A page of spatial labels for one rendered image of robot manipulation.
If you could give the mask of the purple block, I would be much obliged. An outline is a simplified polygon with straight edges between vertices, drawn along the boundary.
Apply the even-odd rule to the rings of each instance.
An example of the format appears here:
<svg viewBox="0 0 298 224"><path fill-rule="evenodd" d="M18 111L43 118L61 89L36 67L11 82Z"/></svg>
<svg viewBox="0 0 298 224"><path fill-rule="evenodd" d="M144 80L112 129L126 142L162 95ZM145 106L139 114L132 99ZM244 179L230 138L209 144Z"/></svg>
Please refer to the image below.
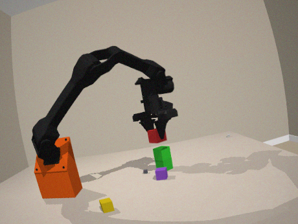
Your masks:
<svg viewBox="0 0 298 224"><path fill-rule="evenodd" d="M155 171L156 181L166 180L168 177L167 167L157 168Z"/></svg>

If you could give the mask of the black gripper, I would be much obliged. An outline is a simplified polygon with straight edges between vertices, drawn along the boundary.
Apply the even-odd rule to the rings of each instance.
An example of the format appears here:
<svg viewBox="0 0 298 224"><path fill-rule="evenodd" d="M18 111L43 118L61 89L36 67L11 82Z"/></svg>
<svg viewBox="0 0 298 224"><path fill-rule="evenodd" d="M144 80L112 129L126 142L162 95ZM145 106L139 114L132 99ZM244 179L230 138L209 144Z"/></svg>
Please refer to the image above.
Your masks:
<svg viewBox="0 0 298 224"><path fill-rule="evenodd" d="M159 95L145 96L141 103L144 104L145 112L136 113L133 115L133 121L137 122L140 120L140 124L143 128L148 131L154 129L154 124L156 126L157 132L161 140L165 137L166 124L171 118L178 117L178 111L174 109L161 109L160 100L162 100ZM155 121L155 119L158 120Z"/></svg>

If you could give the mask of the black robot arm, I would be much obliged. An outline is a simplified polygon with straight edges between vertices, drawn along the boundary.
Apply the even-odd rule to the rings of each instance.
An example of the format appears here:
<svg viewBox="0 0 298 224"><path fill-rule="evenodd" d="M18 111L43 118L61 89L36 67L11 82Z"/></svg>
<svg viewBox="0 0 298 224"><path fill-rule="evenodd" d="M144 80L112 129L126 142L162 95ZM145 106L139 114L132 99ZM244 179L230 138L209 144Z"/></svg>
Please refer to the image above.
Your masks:
<svg viewBox="0 0 298 224"><path fill-rule="evenodd" d="M106 60L100 62L99 60ZM165 69L152 60L143 60L116 46L95 50L79 57L73 68L72 77L65 89L52 105L48 114L38 120L32 129L32 142L36 154L43 159L43 165L60 162L60 148L56 147L60 134L57 127L84 88L93 84L100 76L110 72L115 64L121 63L141 71L150 79L138 78L142 97L171 93L174 90L173 77L165 76Z"/></svg>

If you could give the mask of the small yellow block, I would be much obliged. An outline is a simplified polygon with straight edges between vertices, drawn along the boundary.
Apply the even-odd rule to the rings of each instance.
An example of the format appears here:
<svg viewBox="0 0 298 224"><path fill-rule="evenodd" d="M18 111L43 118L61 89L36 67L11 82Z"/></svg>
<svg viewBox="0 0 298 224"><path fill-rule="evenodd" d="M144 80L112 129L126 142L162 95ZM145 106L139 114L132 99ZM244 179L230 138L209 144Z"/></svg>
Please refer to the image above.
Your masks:
<svg viewBox="0 0 298 224"><path fill-rule="evenodd" d="M103 213L114 211L113 202L110 198L99 200L100 206L102 207Z"/></svg>

